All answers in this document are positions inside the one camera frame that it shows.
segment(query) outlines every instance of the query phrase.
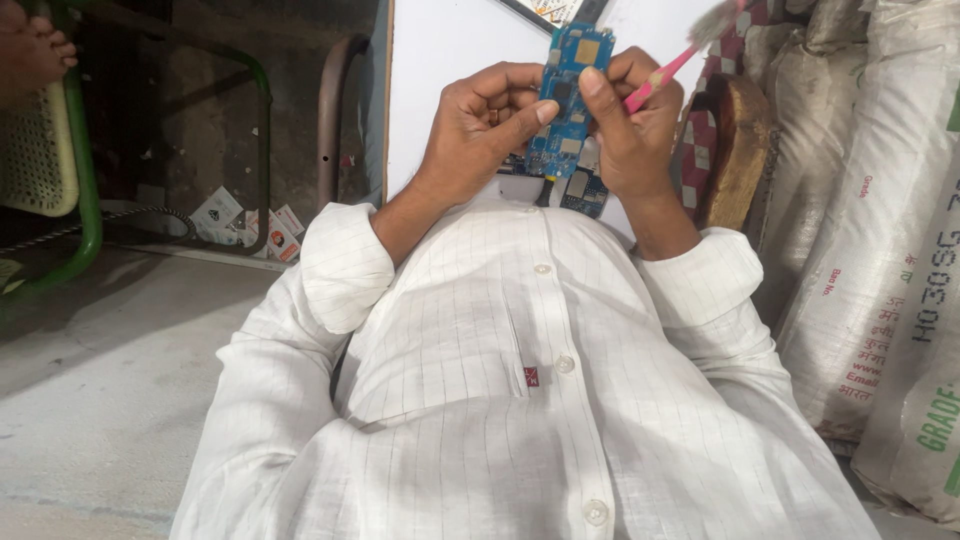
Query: shirt sleeve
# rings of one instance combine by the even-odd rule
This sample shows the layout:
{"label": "shirt sleeve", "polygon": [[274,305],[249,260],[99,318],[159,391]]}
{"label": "shirt sleeve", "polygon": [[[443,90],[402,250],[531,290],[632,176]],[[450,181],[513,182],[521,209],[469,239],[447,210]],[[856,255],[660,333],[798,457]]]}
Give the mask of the shirt sleeve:
{"label": "shirt sleeve", "polygon": [[298,457],[342,422],[329,397],[337,353],[394,276],[370,213],[370,205],[329,205],[310,226],[300,264],[217,352],[224,370],[171,538],[264,537],[256,532],[272,518],[263,509],[282,506],[272,500],[297,481]]}
{"label": "shirt sleeve", "polygon": [[719,228],[703,235],[682,256],[637,262],[667,339],[731,409],[792,449],[840,512],[873,530],[836,460],[797,407],[790,375],[756,314],[750,295],[763,271],[747,238]]}

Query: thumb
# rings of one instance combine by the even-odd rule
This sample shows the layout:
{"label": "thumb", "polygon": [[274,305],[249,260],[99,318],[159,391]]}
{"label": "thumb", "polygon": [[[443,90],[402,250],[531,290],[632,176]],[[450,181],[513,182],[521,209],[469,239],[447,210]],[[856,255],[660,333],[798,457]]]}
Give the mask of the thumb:
{"label": "thumb", "polygon": [[552,99],[545,99],[527,106],[510,117],[509,120],[484,134],[496,154],[506,156],[515,148],[522,146],[530,137],[560,111],[560,105]]}
{"label": "thumb", "polygon": [[590,66],[580,73],[580,93],[606,140],[626,140],[634,136],[633,122],[623,110],[607,76],[599,69]]}

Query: foot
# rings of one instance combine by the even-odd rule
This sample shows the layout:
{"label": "foot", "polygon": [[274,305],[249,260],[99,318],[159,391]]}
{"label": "foot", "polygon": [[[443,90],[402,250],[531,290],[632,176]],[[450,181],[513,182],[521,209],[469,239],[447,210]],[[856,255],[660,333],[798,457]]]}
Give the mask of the foot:
{"label": "foot", "polygon": [[0,0],[0,107],[58,81],[77,65],[77,48],[43,17],[28,19],[13,0]]}

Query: fingernail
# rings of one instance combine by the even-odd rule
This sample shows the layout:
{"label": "fingernail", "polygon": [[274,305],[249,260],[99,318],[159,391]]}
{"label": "fingernail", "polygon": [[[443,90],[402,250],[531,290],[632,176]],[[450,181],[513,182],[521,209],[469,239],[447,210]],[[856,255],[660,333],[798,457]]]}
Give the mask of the fingernail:
{"label": "fingernail", "polygon": [[603,88],[603,73],[593,66],[588,66],[580,74],[580,83],[588,95],[595,96]]}
{"label": "fingernail", "polygon": [[546,124],[550,120],[553,120],[557,112],[560,112],[560,104],[552,99],[548,99],[537,107],[537,119],[541,125]]}

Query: shirt cuff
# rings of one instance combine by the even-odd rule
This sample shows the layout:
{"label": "shirt cuff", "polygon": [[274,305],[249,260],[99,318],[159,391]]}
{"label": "shirt cuff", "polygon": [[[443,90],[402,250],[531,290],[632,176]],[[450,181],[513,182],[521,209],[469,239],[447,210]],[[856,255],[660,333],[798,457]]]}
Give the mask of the shirt cuff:
{"label": "shirt cuff", "polygon": [[300,254],[310,312],[330,333],[356,330],[394,280],[394,262],[370,225],[373,205],[330,203]]}
{"label": "shirt cuff", "polygon": [[636,260],[664,328],[702,326],[743,304],[763,280],[763,267],[747,237],[712,227],[683,255]]}

